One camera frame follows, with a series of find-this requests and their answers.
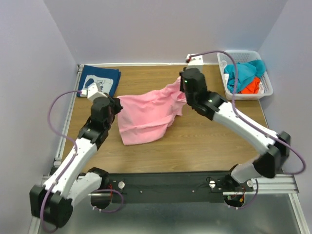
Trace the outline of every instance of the orange cloth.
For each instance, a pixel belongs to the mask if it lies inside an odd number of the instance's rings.
[[[249,85],[239,92],[239,94],[257,94],[259,92],[260,82],[260,78],[255,77]]]

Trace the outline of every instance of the screw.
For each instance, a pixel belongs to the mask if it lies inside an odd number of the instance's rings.
[[[123,189],[124,187],[125,187],[125,183],[123,182],[123,181],[121,181],[121,182],[119,182],[118,183],[118,187],[120,188],[120,189]]]
[[[251,180],[248,180],[247,186],[252,188],[254,186],[254,183]]]
[[[209,187],[212,189],[215,187],[215,182],[213,180],[209,181]]]

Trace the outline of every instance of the folded blue towel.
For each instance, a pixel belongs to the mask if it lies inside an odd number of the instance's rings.
[[[262,77],[266,71],[266,66],[262,60],[254,60],[246,63],[237,63],[238,69],[238,84],[236,93],[242,91],[247,85],[249,85],[254,77]],[[235,83],[235,68],[234,65],[227,65],[224,69],[224,73],[229,74],[228,89],[233,93]]]
[[[119,84],[121,72],[118,69],[106,69],[84,65],[78,89],[87,89],[90,84],[96,82],[100,85],[102,92],[114,96]]]

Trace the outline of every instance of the gray floor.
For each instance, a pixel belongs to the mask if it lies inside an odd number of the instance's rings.
[[[55,234],[299,233],[288,195],[258,195],[254,204],[239,211],[229,209],[224,204],[202,202],[129,204],[114,214],[93,211],[88,197],[75,207],[67,225],[55,232]]]

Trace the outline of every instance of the teal cloth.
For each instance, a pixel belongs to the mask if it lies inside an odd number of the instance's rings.
[[[262,77],[266,71],[266,66],[262,60],[254,60],[246,63],[237,63],[238,69],[238,84],[236,93],[242,91],[249,85],[255,77]],[[228,89],[233,93],[235,83],[235,68],[234,65],[227,65],[224,69],[225,74],[229,74]]]

